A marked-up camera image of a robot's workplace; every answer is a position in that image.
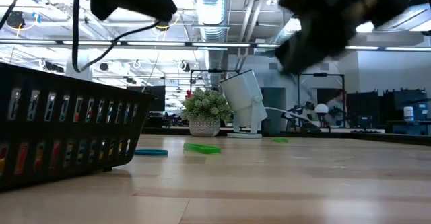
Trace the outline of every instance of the ceiling duct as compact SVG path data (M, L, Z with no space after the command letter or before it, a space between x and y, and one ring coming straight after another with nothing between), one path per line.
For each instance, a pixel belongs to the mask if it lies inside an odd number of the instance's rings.
M226 0L196 0L196 12L200 24L220 25L226 21ZM201 27L201 37L204 42L226 41L226 29L217 27ZM227 53L222 50L206 50L205 65L207 69L221 69ZM208 74L211 86L217 86L219 75Z

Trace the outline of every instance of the green plastic piece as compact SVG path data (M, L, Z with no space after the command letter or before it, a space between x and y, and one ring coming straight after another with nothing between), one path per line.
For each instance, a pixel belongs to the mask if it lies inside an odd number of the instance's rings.
M195 152L203 153L203 154L213 154L213 153L221 153L222 152L222 149L219 147L215 147L215 146L211 146L211 145L204 145L204 144L190 144L190 143L184 144L184 150L195 151Z
M278 137L278 138L272 139L272 141L275 141L276 143L288 143L289 139L284 137Z

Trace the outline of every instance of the ceiling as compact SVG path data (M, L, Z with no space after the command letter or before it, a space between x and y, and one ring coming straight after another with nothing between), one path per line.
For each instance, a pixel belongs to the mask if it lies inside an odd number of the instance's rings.
M107 20L100 21L90 12L90 0L80 0L80 40L97 40L109 41L115 36L141 28L151 24L153 19L126 11L124 9L116 10ZM173 17L170 27L166 31L151 29L145 32L127 36L123 40L127 41L180 41L180 42L198 42L201 41L200 28L202 24L198 20L195 0L173 0L178 7L178 13ZM257 21L255 26L250 24L248 30L252 30L251 42L272 43L276 42L276 36L281 32L289 35L296 30L300 30L298 22L291 19L291 14L277 5L267 5L267 0L227 0L227 16L225 24L219 27L227 31L226 40L228 42L240 41L240 35L244 19L247 18L247 5L253 6L252 13L249 15L251 22L256 11ZM3 16L7 7L12 0L0 0L0 17ZM73 0L18 0L14 11L22 11L25 19L23 30L16 30L5 25L0 30L0 38L20 39L20 40L72 40L72 10ZM399 20L405 20L409 24L399 23L398 28L387 26L382 32L370 33L373 29L370 25L363 25L358 28L361 32L352 43L355 45L374 45L374 46L415 46L423 40L419 32L410 32L415 27L422 26L420 30L427 29L428 23L431 30L431 11L429 6L415 7L406 11ZM205 63L204 50L157 50L142 48L116 48L112 50L101 63L108 63L109 70L102 71L100 63L92 68L94 81L106 83L118 87L129 85L122 76L134 78L136 84L150 85L167 85L168 90L177 90L180 87L183 91L189 85L189 72L184 72L183 67L188 64L191 69L207 69ZM95 58L104 51L104 47L85 47L79 51L79 54L89 59ZM227 52L228 54L237 54L237 51ZM54 63L64 69L70 62L71 46L24 46L0 44L0 61L13 63L23 67L30 67L38 70L47 70L45 62ZM239 66L238 57L229 57L227 65L224 68L235 69ZM268 70L267 67L258 65L247 68L257 71ZM196 85L205 85L206 80L197 80Z

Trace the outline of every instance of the person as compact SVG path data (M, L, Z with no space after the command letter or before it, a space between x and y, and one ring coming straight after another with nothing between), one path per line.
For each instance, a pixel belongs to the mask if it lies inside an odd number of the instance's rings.
M326 103L329 113L325 116L325 120L329 126L344 127L344 117L347 114L345 100L347 100L346 92L339 89L335 92L334 98Z

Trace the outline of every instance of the teal plastic piece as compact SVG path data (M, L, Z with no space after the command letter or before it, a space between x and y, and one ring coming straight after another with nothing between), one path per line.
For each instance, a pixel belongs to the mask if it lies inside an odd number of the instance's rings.
M168 150L163 149L137 149L135 150L136 155L146 155L146 156L167 156Z
M184 144L184 150L195 151L203 154L221 153L222 149L216 146L204 145L204 144Z
M272 139L272 141L276 142L276 143L288 143L289 139L285 138L285 137L277 137Z

